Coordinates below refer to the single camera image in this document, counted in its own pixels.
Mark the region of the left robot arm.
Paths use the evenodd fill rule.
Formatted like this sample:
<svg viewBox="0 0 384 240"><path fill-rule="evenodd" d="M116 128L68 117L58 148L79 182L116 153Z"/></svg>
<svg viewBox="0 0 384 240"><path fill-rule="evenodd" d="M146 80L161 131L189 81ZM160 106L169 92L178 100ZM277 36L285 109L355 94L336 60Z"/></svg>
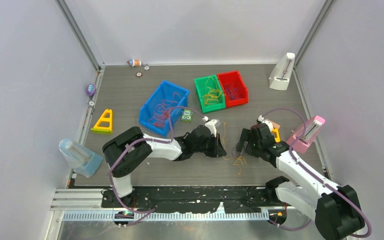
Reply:
<svg viewBox="0 0 384 240"><path fill-rule="evenodd" d="M153 137L133 126L105 143L102 152L109 167L111 185L115 187L114 200L121 207L128 207L133 202L131 173L148 158L179 162L196 153L210 158L227 155L220 134L205 125L172 140Z"/></svg>

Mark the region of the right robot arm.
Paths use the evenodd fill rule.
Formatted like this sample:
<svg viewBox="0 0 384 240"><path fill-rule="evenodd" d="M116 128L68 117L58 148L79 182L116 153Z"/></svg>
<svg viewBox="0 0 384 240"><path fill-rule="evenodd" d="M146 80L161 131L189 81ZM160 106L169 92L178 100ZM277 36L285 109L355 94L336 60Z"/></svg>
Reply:
<svg viewBox="0 0 384 240"><path fill-rule="evenodd" d="M265 184L264 197L271 205L286 203L314 222L326 240L341 240L366 227L357 192L324 177L285 141L275 141L265 123L241 131L237 152L260 158L288 176Z"/></svg>

